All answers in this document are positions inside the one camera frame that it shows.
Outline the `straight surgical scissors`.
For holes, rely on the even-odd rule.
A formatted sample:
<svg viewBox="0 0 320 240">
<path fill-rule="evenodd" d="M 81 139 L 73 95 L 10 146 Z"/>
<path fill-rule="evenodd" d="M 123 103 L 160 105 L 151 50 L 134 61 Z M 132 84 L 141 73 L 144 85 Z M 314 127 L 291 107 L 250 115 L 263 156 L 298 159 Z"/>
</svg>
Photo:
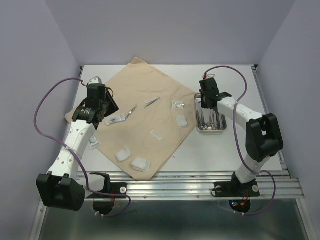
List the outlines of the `straight surgical scissors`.
<svg viewBox="0 0 320 240">
<path fill-rule="evenodd" d="M 210 122 L 210 125 L 213 125 L 215 123 L 215 112 L 213 110 L 210 112 L 209 122 Z"/>
</svg>

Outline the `green suture packet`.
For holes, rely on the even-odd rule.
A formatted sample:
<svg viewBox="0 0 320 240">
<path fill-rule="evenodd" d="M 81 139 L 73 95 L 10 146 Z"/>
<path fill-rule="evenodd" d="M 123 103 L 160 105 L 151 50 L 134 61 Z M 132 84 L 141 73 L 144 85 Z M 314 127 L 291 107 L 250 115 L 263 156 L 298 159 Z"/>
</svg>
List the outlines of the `green suture packet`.
<svg viewBox="0 0 320 240">
<path fill-rule="evenodd" d="M 99 140 L 95 135 L 93 135 L 93 136 L 90 138 L 88 145 L 89 145 L 89 149 L 90 149 L 90 150 L 93 150 L 93 149 L 99 147 L 99 146 L 101 145 L 101 142 L 100 142 L 100 140 Z"/>
</svg>

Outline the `beige cloth drape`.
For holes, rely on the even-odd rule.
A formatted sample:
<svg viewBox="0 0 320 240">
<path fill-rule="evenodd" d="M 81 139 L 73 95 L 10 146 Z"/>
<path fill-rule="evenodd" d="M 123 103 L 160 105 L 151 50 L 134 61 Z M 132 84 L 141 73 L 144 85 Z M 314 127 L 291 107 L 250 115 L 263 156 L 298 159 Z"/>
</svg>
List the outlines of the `beige cloth drape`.
<svg viewBox="0 0 320 240">
<path fill-rule="evenodd" d="M 136 104 L 137 108 L 123 122 L 99 125 L 96 135 L 101 145 L 85 151 L 82 160 L 85 169 L 89 172 L 120 169 L 138 181 L 150 180 L 158 171 L 178 171 L 185 164 L 181 144 L 196 125 L 195 92 L 139 58 L 123 68 L 86 65 L 81 78 L 89 81 L 94 77 L 100 77 L 113 90 L 120 113 L 128 114 Z M 145 108 L 146 100 L 157 97 L 160 100 Z M 176 101 L 183 101 L 184 109 L 172 109 L 172 102 Z M 187 118 L 187 127 L 178 127 L 179 115 Z M 152 130 L 163 139 L 156 139 Z M 124 148 L 130 149 L 131 157 L 119 162 L 116 154 Z M 149 171 L 134 170 L 131 163 L 135 158 L 149 160 Z"/>
</svg>

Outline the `white gauze pad stack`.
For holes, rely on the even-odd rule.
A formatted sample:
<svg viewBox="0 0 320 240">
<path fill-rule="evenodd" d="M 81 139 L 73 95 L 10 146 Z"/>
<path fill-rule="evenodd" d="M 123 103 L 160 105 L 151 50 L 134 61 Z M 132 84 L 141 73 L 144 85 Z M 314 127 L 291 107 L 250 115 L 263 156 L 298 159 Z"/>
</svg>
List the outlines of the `white gauze pad stack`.
<svg viewBox="0 0 320 240">
<path fill-rule="evenodd" d="M 148 172 L 150 170 L 151 162 L 147 159 L 137 157 L 131 162 L 134 170 L 139 172 Z"/>
</svg>

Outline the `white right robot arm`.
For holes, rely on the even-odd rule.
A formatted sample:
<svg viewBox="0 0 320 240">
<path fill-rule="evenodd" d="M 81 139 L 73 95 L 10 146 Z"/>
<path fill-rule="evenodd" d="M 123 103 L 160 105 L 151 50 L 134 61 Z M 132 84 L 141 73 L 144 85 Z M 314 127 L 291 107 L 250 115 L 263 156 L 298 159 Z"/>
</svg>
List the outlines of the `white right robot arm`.
<svg viewBox="0 0 320 240">
<path fill-rule="evenodd" d="M 199 84 L 201 106 L 230 118 L 234 132 L 237 126 L 245 130 L 246 156 L 241 158 L 242 165 L 235 172 L 236 179 L 230 182 L 231 192 L 242 195 L 265 163 L 284 147 L 278 119 L 273 113 L 256 112 L 240 104 L 231 94 L 220 92 L 213 77 L 200 80 Z"/>
</svg>

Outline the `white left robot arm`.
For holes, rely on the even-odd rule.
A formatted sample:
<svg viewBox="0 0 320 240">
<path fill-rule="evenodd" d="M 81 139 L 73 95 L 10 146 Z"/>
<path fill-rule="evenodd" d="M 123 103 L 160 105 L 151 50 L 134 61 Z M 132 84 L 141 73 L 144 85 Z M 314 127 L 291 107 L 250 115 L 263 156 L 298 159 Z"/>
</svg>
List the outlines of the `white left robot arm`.
<svg viewBox="0 0 320 240">
<path fill-rule="evenodd" d="M 61 145 L 61 150 L 47 173 L 39 174 L 36 186 L 46 207 L 78 211 L 86 198 L 95 194 L 110 198 L 114 191 L 107 173 L 84 173 L 84 181 L 77 180 L 83 154 L 91 138 L 105 117 L 119 110 L 113 99 L 113 92 L 95 76 L 88 82 L 86 98 L 75 109 L 69 132 L 64 142 L 52 137 Z"/>
</svg>

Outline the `angled steel tweezers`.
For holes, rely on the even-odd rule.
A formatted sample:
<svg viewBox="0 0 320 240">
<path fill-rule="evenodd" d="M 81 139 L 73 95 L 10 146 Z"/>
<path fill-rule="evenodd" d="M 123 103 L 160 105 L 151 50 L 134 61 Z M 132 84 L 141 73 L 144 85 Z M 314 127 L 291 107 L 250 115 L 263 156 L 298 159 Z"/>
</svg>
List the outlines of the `angled steel tweezers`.
<svg viewBox="0 0 320 240">
<path fill-rule="evenodd" d="M 133 112 L 136 110 L 137 108 L 137 104 L 129 111 L 129 113 L 125 116 L 125 119 L 127 120 L 132 114 Z"/>
</svg>

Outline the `fine curved forceps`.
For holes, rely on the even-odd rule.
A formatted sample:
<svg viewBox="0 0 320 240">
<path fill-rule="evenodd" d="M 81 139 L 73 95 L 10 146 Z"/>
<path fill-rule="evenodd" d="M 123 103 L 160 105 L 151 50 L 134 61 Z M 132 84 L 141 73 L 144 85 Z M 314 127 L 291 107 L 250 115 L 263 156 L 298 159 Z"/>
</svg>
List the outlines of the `fine curved forceps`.
<svg viewBox="0 0 320 240">
<path fill-rule="evenodd" d="M 152 105 L 152 104 L 154 104 L 155 102 L 157 102 L 158 100 L 160 100 L 161 98 L 160 97 L 154 97 L 153 99 L 151 99 L 150 101 L 148 101 L 146 104 L 145 104 L 145 109 L 148 107 L 148 106 L 150 106 L 150 105 Z"/>
</svg>

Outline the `aluminium mounting rail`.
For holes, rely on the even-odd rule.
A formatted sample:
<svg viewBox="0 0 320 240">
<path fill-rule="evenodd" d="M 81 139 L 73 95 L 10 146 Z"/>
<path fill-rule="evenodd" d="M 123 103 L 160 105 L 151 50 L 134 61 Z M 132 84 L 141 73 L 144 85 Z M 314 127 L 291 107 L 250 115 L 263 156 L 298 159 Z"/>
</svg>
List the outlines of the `aluminium mounting rail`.
<svg viewBox="0 0 320 240">
<path fill-rule="evenodd" d="M 230 181 L 232 173 L 158 172 L 152 179 L 137 181 L 124 172 L 109 173 L 112 182 L 127 183 L 127 194 L 134 201 L 216 200 L 211 195 L 214 183 Z M 303 199 L 305 197 L 298 179 L 285 170 L 272 174 L 276 182 L 275 199 Z"/>
</svg>

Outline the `white gauze pad left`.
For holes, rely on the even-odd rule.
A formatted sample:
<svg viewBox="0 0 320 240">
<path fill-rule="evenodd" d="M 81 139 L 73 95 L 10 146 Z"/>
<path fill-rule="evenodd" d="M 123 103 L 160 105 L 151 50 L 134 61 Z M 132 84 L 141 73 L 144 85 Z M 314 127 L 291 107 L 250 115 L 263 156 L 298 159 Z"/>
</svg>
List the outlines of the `white gauze pad left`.
<svg viewBox="0 0 320 240">
<path fill-rule="evenodd" d="M 121 151 L 116 153 L 115 157 L 119 162 L 123 162 L 123 161 L 127 160 L 128 158 L 130 158 L 131 155 L 132 155 L 131 150 L 129 148 L 125 147 Z"/>
</svg>

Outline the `small clear needle packet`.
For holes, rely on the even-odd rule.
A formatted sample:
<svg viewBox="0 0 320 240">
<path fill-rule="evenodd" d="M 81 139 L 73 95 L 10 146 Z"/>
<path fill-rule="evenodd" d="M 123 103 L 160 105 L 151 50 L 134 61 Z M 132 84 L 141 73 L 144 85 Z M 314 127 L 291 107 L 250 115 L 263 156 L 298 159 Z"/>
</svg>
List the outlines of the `small clear needle packet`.
<svg viewBox="0 0 320 240">
<path fill-rule="evenodd" d="M 173 101 L 172 109 L 173 110 L 183 110 L 185 108 L 185 103 L 183 101 Z"/>
</svg>

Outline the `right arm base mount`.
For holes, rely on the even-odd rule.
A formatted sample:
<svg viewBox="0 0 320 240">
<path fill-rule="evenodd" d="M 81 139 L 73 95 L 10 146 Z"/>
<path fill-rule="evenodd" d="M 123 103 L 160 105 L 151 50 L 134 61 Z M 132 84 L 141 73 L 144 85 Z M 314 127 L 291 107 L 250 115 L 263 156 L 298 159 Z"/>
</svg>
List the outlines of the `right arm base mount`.
<svg viewBox="0 0 320 240">
<path fill-rule="evenodd" d="M 251 209 L 252 197 L 259 197 L 260 190 L 254 179 L 247 183 L 241 183 L 233 173 L 230 181 L 218 181 L 213 184 L 211 195 L 216 198 L 231 198 L 229 205 L 236 213 L 248 214 Z"/>
</svg>

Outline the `white foil blade packet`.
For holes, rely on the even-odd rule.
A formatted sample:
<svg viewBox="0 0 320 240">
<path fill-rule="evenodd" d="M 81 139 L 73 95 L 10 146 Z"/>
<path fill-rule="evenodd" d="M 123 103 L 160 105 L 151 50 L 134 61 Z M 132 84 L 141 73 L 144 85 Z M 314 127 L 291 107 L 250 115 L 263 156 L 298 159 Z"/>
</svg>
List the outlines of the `white foil blade packet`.
<svg viewBox="0 0 320 240">
<path fill-rule="evenodd" d="M 163 137 L 159 134 L 159 133 L 157 133 L 156 131 L 154 131 L 154 130 L 152 130 L 151 132 L 150 132 L 150 134 L 151 135 L 153 135 L 157 140 L 159 140 L 159 141 L 161 141 L 162 139 L 163 139 Z"/>
</svg>

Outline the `stainless steel tray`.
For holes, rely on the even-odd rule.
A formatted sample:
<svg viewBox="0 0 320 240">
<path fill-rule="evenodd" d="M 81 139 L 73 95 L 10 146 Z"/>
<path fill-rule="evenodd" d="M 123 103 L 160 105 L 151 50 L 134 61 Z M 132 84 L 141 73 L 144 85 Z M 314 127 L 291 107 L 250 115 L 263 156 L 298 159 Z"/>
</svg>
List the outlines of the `stainless steel tray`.
<svg viewBox="0 0 320 240">
<path fill-rule="evenodd" d="M 201 94 L 200 92 L 194 95 L 194 107 L 195 107 L 195 115 L 196 115 L 196 130 L 200 134 L 204 135 L 216 135 L 220 134 L 227 129 L 227 122 L 224 115 L 220 114 L 220 121 L 223 124 L 223 130 L 215 130 L 213 125 L 210 125 L 211 128 L 209 130 L 202 130 L 200 125 L 200 110 L 203 110 L 205 122 L 210 124 L 210 113 L 214 111 L 213 109 L 201 108 Z"/>
</svg>

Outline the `clear packet black part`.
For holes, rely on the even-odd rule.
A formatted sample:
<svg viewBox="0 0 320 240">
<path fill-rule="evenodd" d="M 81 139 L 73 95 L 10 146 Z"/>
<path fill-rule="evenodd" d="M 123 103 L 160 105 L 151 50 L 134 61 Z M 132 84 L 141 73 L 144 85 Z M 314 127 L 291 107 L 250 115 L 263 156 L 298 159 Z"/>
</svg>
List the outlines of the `clear packet black part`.
<svg viewBox="0 0 320 240">
<path fill-rule="evenodd" d="M 124 122 L 125 120 L 126 120 L 126 116 L 123 113 L 121 113 L 121 114 L 118 114 L 118 115 L 106 117 L 105 120 L 104 120 L 104 123 L 105 123 L 105 125 L 109 126 L 111 124 Z"/>
</svg>

